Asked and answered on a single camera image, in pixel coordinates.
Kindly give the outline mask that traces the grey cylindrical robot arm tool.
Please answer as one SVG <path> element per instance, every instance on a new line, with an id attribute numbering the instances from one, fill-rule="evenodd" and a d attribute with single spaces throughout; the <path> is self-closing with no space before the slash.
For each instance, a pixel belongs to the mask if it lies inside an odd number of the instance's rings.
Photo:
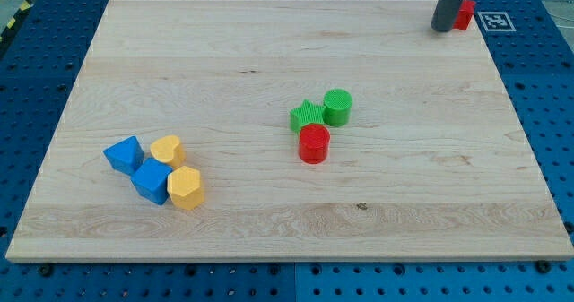
<path id="1" fill-rule="evenodd" d="M 449 32 L 453 29 L 463 0 L 438 0 L 430 26 L 436 32 Z"/>

